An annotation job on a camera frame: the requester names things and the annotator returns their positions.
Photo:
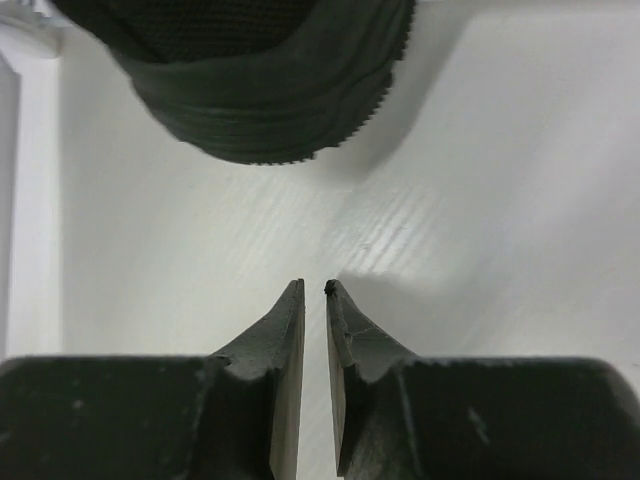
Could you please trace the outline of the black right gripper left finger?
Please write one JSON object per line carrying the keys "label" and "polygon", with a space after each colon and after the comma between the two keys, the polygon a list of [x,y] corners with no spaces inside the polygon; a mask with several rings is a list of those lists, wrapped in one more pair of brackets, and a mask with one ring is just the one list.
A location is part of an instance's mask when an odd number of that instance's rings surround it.
{"label": "black right gripper left finger", "polygon": [[5,479],[292,479],[305,294],[205,356],[29,356],[1,366]]}

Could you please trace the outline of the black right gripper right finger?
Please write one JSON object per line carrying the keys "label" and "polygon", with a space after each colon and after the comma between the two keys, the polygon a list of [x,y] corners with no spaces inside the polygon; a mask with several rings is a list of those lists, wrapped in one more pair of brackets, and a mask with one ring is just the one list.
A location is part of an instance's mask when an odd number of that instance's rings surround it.
{"label": "black right gripper right finger", "polygon": [[344,479],[635,479],[639,400],[606,362],[423,357],[325,287]]}

